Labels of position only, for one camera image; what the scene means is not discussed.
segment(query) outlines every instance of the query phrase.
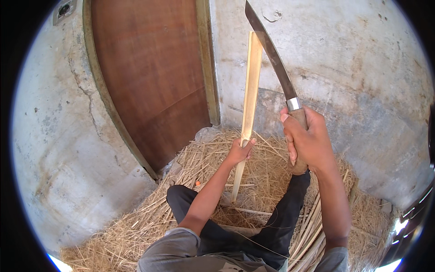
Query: machete blade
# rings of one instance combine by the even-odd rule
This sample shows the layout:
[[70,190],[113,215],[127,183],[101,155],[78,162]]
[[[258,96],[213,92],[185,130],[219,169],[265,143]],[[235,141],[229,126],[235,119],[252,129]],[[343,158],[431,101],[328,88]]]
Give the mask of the machete blade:
[[291,83],[287,70],[282,63],[282,59],[279,56],[276,47],[248,1],[246,1],[245,14],[272,63],[272,67],[275,70],[278,80],[281,83],[282,90],[284,91],[285,99],[289,100],[297,97],[293,84]]

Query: black pants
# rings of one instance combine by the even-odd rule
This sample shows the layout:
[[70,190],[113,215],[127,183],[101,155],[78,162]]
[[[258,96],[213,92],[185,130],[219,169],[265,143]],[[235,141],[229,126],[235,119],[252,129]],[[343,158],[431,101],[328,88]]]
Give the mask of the black pants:
[[[250,237],[252,241],[271,251],[237,233],[225,231],[218,224],[208,220],[201,231],[201,244],[197,255],[243,251],[257,258],[262,258],[265,263],[276,270],[280,269],[286,258],[276,253],[289,257],[288,247],[309,185],[310,174],[308,170],[300,176],[293,175],[288,184],[287,192],[276,205],[266,226],[260,233]],[[178,223],[186,216],[197,194],[194,190],[182,185],[174,185],[168,189],[166,200]]]

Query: knife handle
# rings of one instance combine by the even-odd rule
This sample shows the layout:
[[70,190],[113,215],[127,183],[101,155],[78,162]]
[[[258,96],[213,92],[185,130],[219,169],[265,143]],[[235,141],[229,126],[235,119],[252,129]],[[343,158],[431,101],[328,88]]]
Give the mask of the knife handle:
[[[308,130],[307,118],[305,117],[305,111],[304,111],[303,108],[299,108],[297,110],[289,111],[288,114],[290,116],[292,116],[294,119],[296,119],[305,130]],[[303,174],[303,173],[305,173],[307,171],[308,164],[306,164],[298,156],[296,158],[296,162],[294,163],[294,166],[291,164],[290,158],[289,158],[288,168],[289,168],[290,173],[292,175],[301,175],[301,174]]]

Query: concrete wall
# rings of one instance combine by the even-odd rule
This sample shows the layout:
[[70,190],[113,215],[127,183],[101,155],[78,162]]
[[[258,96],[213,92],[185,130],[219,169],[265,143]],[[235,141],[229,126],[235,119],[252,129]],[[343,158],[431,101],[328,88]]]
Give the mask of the concrete wall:
[[[362,190],[406,208],[431,181],[433,85],[415,34],[391,0],[252,0],[303,103],[326,118]],[[248,31],[244,0],[211,0],[224,126],[240,127]],[[284,95],[265,53],[257,132],[282,134]]]
[[131,154],[96,88],[82,1],[52,14],[29,52],[13,110],[12,149],[30,221],[47,251],[80,244],[156,187]]

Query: brown door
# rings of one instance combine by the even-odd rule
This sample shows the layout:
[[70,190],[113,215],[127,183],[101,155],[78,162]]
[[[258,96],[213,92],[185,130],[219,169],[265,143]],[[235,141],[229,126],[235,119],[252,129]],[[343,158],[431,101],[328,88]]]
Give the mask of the brown door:
[[92,30],[107,89],[157,171],[208,115],[195,0],[92,0]]

